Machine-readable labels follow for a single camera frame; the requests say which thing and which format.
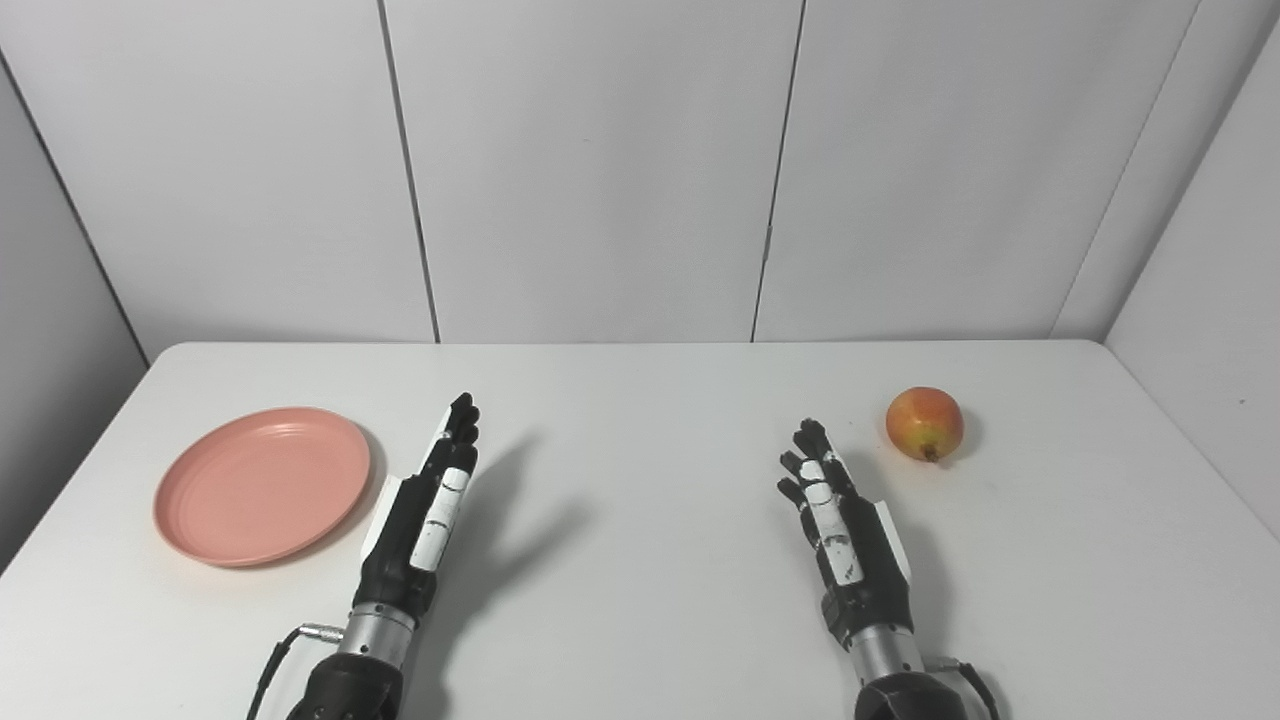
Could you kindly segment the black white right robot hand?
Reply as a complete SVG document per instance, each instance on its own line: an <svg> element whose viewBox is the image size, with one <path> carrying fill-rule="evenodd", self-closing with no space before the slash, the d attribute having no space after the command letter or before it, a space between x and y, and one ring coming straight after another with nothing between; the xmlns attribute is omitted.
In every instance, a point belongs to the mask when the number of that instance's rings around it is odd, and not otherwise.
<svg viewBox="0 0 1280 720"><path fill-rule="evenodd" d="M845 648L872 626L913 633L909 565L900 557L886 506L858 492L818 420L801 420L792 442L780 456L787 475L777 488L797 510L814 552L828 632Z"/></svg>

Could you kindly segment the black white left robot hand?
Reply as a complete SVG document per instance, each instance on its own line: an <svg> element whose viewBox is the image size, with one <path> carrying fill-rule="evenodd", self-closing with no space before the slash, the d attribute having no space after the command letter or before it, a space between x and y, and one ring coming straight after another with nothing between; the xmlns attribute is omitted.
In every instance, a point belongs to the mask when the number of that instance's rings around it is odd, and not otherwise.
<svg viewBox="0 0 1280 720"><path fill-rule="evenodd" d="M468 392L447 409L421 469L392 477L375 502L353 607L378 605L420 623L477 464L480 409Z"/></svg>

